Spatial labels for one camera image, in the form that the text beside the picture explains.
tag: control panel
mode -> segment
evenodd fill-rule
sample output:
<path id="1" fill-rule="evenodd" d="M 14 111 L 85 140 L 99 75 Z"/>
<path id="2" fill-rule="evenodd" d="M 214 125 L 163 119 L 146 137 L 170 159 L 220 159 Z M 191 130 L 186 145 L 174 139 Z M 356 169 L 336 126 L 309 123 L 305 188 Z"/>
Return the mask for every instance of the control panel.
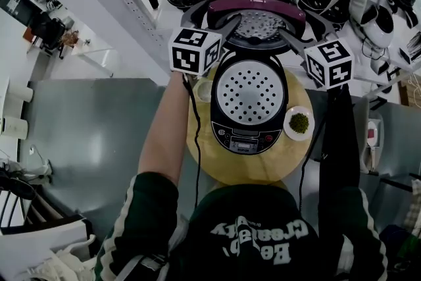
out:
<path id="1" fill-rule="evenodd" d="M 212 122 L 214 134 L 226 149 L 241 155 L 255 155 L 275 144 L 282 130 L 249 131 L 229 128 Z"/>

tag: small white bowl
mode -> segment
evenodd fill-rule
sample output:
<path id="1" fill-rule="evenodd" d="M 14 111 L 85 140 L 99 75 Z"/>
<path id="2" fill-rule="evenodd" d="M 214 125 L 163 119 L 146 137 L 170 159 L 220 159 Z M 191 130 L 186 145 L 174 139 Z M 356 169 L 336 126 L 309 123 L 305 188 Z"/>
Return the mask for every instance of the small white bowl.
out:
<path id="1" fill-rule="evenodd" d="M 309 118 L 309 127 L 307 128 L 307 131 L 304 134 L 299 134 L 298 132 L 295 132 L 289 126 L 289 122 L 291 122 L 291 117 L 293 115 L 298 114 L 298 113 L 304 114 Z M 311 113 L 311 111 L 309 111 L 305 107 L 296 106 L 296 107 L 290 108 L 290 110 L 288 110 L 287 113 L 285 114 L 284 131 L 287 134 L 287 136 L 294 141 L 305 141 L 305 140 L 307 140 L 308 138 L 310 138 L 313 135 L 313 131 L 314 131 L 313 114 Z"/>

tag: gray floor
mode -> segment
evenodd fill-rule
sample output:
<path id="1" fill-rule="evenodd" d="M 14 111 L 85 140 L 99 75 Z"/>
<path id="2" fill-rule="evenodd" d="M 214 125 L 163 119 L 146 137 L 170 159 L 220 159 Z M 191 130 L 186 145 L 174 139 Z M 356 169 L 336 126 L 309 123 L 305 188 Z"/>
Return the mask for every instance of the gray floor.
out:
<path id="1" fill-rule="evenodd" d="M 163 88 L 146 79 L 59 80 L 33 82 L 34 99 L 24 118 L 30 124 L 28 139 L 21 143 L 20 160 L 28 168 L 39 166 L 29 154 L 35 144 L 50 159 L 53 183 L 47 195 L 68 213 L 80 212 L 103 239 L 122 206 L 129 181 L 136 174 L 137 161 Z M 326 108 L 326 93 L 309 91 L 316 128 Z M 385 155 L 380 172 L 390 175 L 418 172 L 421 114 L 415 109 L 387 105 L 381 108 L 387 129 Z M 319 158 L 321 141 L 312 158 Z M 180 180 L 179 212 L 187 218 L 193 212 L 197 164 L 186 150 Z M 301 170 L 285 180 L 298 200 Z M 199 199 L 215 181 L 201 171 Z M 391 198 L 386 210 L 376 206 L 373 213 L 380 228 L 399 223 L 407 194 L 379 186 L 378 178 L 362 176 L 361 186 L 377 204 Z M 317 224 L 318 164 L 309 162 L 303 186 L 303 215 Z"/>

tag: round wooden table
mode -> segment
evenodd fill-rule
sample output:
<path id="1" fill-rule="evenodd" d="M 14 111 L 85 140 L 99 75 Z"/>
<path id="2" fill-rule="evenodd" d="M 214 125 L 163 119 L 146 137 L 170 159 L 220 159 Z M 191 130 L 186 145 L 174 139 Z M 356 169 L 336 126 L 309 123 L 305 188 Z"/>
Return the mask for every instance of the round wooden table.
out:
<path id="1" fill-rule="evenodd" d="M 213 80 L 215 71 L 215 68 L 210 71 L 208 80 Z M 301 105 L 312 111 L 309 96 L 303 86 L 292 73 L 286 69 L 284 71 L 289 93 L 287 110 Z M 285 132 L 282 132 L 269 150 L 258 155 L 238 155 L 223 148 L 212 131 L 211 104 L 201 102 L 197 98 L 196 89 L 203 80 L 206 79 L 200 80 L 193 92 L 201 119 L 198 139 L 201 149 L 201 167 L 207 174 L 227 185 L 271 184 L 286 177 L 298 166 L 309 149 L 311 138 L 305 141 L 293 141 L 286 136 Z M 194 142 L 196 129 L 197 121 L 190 102 L 187 146 L 197 161 L 198 153 Z"/>

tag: green food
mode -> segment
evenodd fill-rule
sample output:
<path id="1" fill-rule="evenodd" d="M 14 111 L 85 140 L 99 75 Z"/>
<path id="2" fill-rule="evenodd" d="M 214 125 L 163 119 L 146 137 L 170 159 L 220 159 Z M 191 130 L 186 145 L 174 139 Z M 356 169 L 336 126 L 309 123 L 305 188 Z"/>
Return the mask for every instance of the green food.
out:
<path id="1" fill-rule="evenodd" d="M 295 114 L 291 117 L 291 120 L 289 121 L 289 126 L 295 132 L 298 132 L 299 134 L 304 134 L 307 131 L 307 128 L 309 127 L 309 118 L 301 113 Z"/>

